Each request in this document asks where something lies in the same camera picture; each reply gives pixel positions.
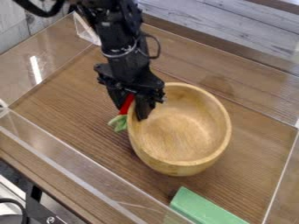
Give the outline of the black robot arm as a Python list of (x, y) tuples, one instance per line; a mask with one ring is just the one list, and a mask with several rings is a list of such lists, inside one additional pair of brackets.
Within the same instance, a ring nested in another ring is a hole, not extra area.
[(78, 9), (100, 40), (107, 62), (95, 65), (98, 82), (107, 87), (118, 107), (135, 98), (136, 118), (148, 118), (155, 104), (164, 101), (164, 81), (151, 71), (160, 56), (148, 50), (154, 36), (142, 29), (143, 11), (135, 0), (76, 0)]

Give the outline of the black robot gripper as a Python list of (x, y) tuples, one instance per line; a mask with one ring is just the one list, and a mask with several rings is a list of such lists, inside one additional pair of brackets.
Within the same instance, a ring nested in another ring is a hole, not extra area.
[(103, 56), (107, 63), (94, 66), (98, 82), (107, 87), (108, 96), (118, 109), (122, 108), (127, 95), (136, 95), (135, 113), (142, 121), (155, 109), (155, 103), (164, 101), (164, 81), (150, 67), (151, 60), (156, 57), (144, 52), (103, 53)]

